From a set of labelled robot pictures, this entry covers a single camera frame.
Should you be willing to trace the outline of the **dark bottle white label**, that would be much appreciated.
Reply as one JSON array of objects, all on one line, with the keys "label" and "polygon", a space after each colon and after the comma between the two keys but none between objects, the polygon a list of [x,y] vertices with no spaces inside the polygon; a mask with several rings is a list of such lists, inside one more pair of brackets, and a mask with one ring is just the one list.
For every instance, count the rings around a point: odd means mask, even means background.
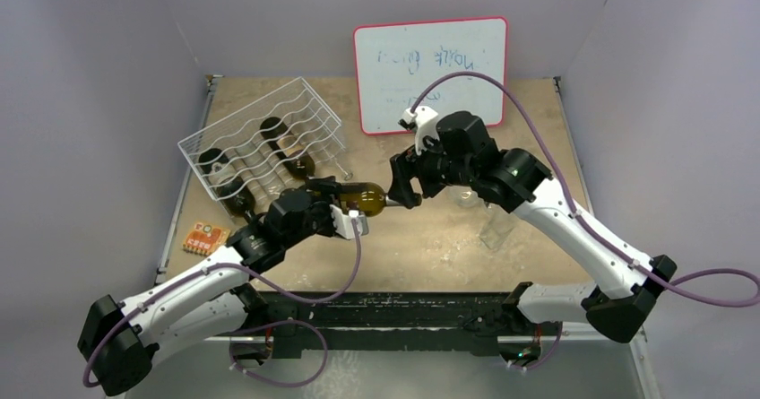
[{"label": "dark bottle white label", "polygon": [[255,197],[227,155],[219,148],[210,148],[202,152],[198,160],[212,191],[229,213],[251,222],[255,217]]}]

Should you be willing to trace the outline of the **clear bottle silver cap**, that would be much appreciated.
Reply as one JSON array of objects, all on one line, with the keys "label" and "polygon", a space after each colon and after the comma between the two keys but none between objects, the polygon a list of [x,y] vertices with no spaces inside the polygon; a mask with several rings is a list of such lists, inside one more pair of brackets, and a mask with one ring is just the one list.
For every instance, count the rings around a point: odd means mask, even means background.
[{"label": "clear bottle silver cap", "polygon": [[451,201],[460,208],[482,207],[485,204],[473,190],[465,186],[450,186],[447,193]]}]

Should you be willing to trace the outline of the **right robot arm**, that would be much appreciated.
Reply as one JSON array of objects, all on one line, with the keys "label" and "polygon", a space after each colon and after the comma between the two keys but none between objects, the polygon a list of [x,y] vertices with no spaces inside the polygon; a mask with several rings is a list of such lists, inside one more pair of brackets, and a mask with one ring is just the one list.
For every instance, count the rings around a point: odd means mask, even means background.
[{"label": "right robot arm", "polygon": [[390,159],[391,200],[412,209],[447,186],[466,186],[542,232],[590,275],[590,282],[564,286],[520,283],[503,310],[510,331],[573,322],[617,343],[634,338],[676,272],[673,260],[625,243],[575,205],[537,157],[520,148],[499,149],[483,121],[468,111],[440,117],[428,107],[406,109],[399,124],[414,134],[414,144]]}]

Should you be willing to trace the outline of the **clear square glass bottle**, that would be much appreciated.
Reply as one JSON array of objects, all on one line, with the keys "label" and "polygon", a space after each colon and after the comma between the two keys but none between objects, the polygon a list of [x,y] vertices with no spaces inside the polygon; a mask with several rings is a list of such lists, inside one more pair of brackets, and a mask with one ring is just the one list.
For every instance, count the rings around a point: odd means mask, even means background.
[{"label": "clear square glass bottle", "polygon": [[257,207],[266,207],[285,189],[283,181],[270,166],[251,167],[243,163],[239,169],[239,176],[243,179],[244,186],[255,197]]}]

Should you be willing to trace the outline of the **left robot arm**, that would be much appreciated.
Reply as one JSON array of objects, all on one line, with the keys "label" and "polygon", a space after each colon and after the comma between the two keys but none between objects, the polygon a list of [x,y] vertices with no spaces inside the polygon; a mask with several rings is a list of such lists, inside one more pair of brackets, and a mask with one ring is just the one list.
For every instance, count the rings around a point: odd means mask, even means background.
[{"label": "left robot arm", "polygon": [[342,189],[333,178],[289,189],[198,265],[132,297],[95,300],[77,341],[85,359],[83,385],[121,395],[188,343],[238,329],[262,332],[267,311],[251,280],[262,279],[289,249],[313,236],[361,242],[367,218],[341,201]]}]

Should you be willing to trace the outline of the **clear bottle back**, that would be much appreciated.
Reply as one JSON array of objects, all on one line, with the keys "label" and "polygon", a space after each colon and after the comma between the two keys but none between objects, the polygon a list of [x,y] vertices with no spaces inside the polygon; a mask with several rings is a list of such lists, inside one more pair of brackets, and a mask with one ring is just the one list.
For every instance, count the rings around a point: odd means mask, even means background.
[{"label": "clear bottle back", "polygon": [[307,153],[315,161],[315,175],[318,178],[334,176],[342,182],[354,178],[347,152],[340,143],[332,139],[312,142],[307,146]]}]

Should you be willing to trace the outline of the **dark bottle brown label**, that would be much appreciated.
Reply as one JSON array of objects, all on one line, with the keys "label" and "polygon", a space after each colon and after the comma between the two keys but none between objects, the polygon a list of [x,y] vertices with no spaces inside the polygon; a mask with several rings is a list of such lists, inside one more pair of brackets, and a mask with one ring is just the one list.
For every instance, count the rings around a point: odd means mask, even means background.
[{"label": "dark bottle brown label", "polygon": [[261,124],[262,138],[295,179],[308,180],[315,175],[315,161],[298,136],[279,117],[267,117]]}]

